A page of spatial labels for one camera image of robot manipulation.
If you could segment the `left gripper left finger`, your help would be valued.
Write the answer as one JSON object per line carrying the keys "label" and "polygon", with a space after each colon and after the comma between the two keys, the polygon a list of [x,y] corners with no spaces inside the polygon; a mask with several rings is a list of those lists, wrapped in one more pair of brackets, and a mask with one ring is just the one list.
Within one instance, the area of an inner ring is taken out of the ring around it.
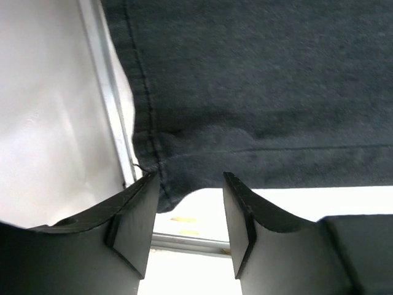
{"label": "left gripper left finger", "polygon": [[159,195],[149,173],[53,226],[1,224],[2,294],[136,294]]}

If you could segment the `black trousers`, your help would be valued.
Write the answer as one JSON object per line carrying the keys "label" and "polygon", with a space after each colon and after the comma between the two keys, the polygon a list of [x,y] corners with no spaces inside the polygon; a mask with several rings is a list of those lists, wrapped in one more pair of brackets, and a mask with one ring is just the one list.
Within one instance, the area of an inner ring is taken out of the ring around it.
{"label": "black trousers", "polygon": [[103,1],[159,213],[253,189],[392,184],[391,1]]}

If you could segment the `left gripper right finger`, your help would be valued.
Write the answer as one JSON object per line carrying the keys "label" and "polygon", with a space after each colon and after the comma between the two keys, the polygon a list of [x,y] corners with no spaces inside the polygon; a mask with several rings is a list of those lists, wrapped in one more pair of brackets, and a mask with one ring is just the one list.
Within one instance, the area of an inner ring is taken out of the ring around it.
{"label": "left gripper right finger", "polygon": [[250,190],[233,173],[223,188],[235,278],[243,294],[391,294],[392,216],[312,222]]}

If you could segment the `aluminium table rail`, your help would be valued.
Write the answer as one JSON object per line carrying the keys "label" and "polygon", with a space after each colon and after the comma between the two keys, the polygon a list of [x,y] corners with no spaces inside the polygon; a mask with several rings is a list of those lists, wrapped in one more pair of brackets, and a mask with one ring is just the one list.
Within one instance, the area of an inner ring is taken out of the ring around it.
{"label": "aluminium table rail", "polygon": [[[133,107],[122,103],[122,89],[116,70],[120,64],[114,61],[114,49],[109,40],[109,31],[104,19],[100,1],[79,1],[82,19],[87,31],[87,39],[93,56],[99,88],[102,93],[109,128],[122,171],[122,187],[125,189],[138,180],[136,157],[131,148],[130,127],[126,121],[134,116]],[[227,241],[173,235],[154,232],[152,248],[155,250],[192,253],[216,257],[229,257],[230,245]]]}

